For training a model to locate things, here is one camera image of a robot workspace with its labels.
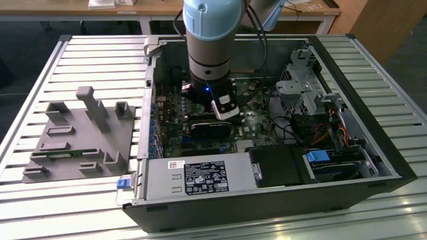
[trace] green circuit board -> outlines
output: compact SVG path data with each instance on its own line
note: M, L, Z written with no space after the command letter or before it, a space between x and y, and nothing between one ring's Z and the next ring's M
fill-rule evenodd
M240 95L255 85L254 80L235 81L236 94ZM240 122L231 124L231 134L222 139L194 140L188 135L188 116L212 115L202 104L192 103L182 97L175 89L163 98L160 112L160 127L163 136L163 157L178 158L187 156L188 151L212 150L212 154L236 153L236 141L252 140L254 146L267 146L279 143L266 111L266 93L259 92L240 108Z

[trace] blue latch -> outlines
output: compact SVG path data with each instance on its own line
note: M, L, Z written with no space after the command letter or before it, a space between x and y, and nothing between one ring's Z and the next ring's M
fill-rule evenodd
M131 188L131 177L120 178L118 181L118 189L130 189Z
M308 162L327 162L331 161L330 155L324 150L315 150L306 154Z

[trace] warning label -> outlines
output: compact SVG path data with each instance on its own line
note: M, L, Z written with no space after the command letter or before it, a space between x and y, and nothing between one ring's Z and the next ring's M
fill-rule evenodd
M187 195L228 192L224 161L184 164Z

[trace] wire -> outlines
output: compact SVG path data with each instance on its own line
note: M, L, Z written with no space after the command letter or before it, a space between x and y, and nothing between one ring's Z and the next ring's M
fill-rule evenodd
M294 2L290 2L288 0L286 0L290 4L292 4L294 5L294 8L295 9L292 9L292 8L290 8L290 7L286 7L287 9L291 9L291 10L294 10L295 11L295 13L296 13L296 21L295 21L295 24L294 24L294 34L295 34L295 31L296 31L296 23L299 22L299 18L300 18L300 14L299 13L303 13L303 11L299 11L298 9L296 9L296 5L294 4Z
M187 42L187 37L182 34L182 32L179 31L179 28L176 27L176 23L178 23L179 18L180 18L182 15L183 15L183 9L180 9L179 13L176 14L175 19L172 21L172 25L174 25L174 29L175 29L178 35Z
M259 69L256 70L256 72L258 72L258 71L262 70L262 68L263 68L263 67L266 66L266 64L267 64L267 50L268 50L267 37L266 37L264 27L263 27L260 18L259 18L259 16L258 16L258 14L256 14L252 6L248 5L247 8L248 8L248 10L252 12L254 17L255 17L256 24L258 24L258 26L259 26L259 28L258 28L256 26L254 26L255 29L256 29L256 33L259 34L259 31L258 31L258 29L259 29L259 30L260 30L260 34L262 34L262 38L263 38L263 41L264 41L264 42L262 42L262 40L260 40L260 43L263 44L264 57L263 57L262 65L260 65Z
M292 118L288 116L276 116L272 120L276 120L276 119L284 119L287 121L291 121Z
M315 135L314 135L314 137L316 138L318 137L318 130L319 130L319 127L322 127L323 125L326 125L326 123L320 123L316 127L315 127Z
M343 131L344 143L346 143L346 145L348 147L350 146L350 134L348 134L348 131L342 125L338 125L338 128Z
M296 9L290 8L290 7L287 7L287 6L284 6L284 8L286 8L286 9L290 9L290 10L292 10L292 11L295 11L295 12L300 13L300 14L302 14L302 13L304 13L302 10L296 10Z
M342 115L342 112L338 111L338 116L339 116L339 119L340 119L340 123L343 125L343 128L346 129L346 122L344 122L344 118L343 118L343 115Z
M286 127L282 127L282 126L274 121L274 119L272 119L272 116L271 116L271 114L270 114L270 101L271 101L271 98L272 98L271 93L272 93L274 88L275 88L275 87L272 86L272 87L268 89L268 91L267 91L267 117L268 117L268 120L270 120L270 122L275 125L275 127L283 131L283 134L284 134L284 133L288 133L288 134L294 137L294 139L296 140L296 142L298 142L300 145L311 148L311 145L310 145L307 142L304 142L304 140L303 140L294 132L291 132L290 130L287 130Z
M28 95L29 92L20 92L20 93L7 93L7 94L0 94L0 97L3 96L15 96L15 95Z

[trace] aluminum extrusion table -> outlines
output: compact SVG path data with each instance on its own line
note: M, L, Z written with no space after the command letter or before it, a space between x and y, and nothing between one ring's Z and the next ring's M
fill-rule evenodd
M118 205L132 198L132 192L116 198L119 177L20 183L48 121L43 113L48 102L66 101L70 108L82 108L75 90L86 85L95 88L95 98L106 106L128 101L138 107L128 169L135 171L144 79L152 72L144 62L144 38L74 36L59 41L0 145L0 239L348 240L426 236L427 117L359 41L342 35L319 39L419 177L396 191L335 212L147 234Z

